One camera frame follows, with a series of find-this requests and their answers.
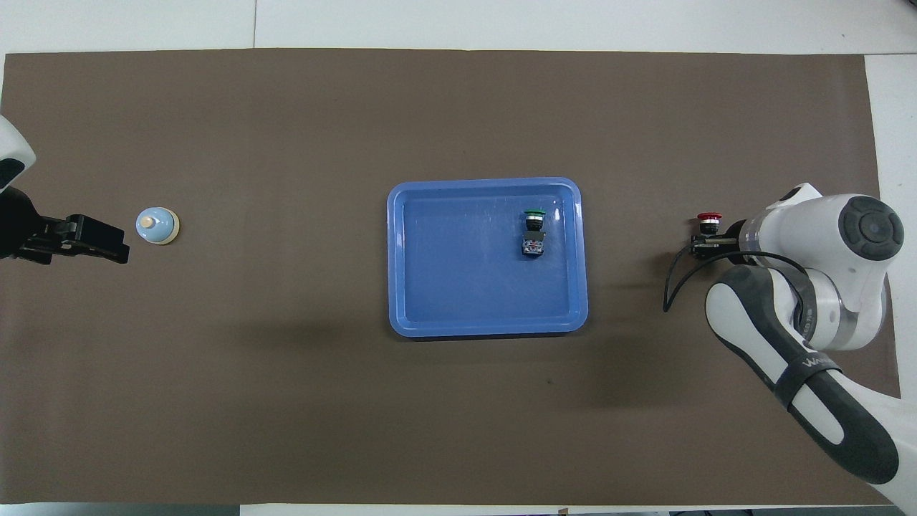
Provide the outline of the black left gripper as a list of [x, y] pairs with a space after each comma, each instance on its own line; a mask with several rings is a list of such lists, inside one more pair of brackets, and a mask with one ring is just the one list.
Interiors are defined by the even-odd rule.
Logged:
[[1, 195], [1, 258], [19, 258], [49, 265], [55, 254], [85, 255], [127, 264], [125, 231], [82, 214], [66, 218], [66, 248], [58, 226], [62, 219], [37, 213], [32, 200], [17, 188]]

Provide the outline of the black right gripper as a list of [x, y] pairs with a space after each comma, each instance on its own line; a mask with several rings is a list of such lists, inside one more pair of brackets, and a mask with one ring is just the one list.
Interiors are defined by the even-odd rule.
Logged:
[[730, 261], [731, 264], [749, 264], [749, 258], [738, 254], [742, 251], [740, 237], [743, 226], [746, 225], [746, 219], [736, 220], [726, 231], [716, 236], [717, 239], [724, 239], [725, 244], [708, 242], [706, 239], [694, 239], [690, 243], [690, 255], [696, 260], [709, 260], [714, 256], [726, 256], [724, 260]]

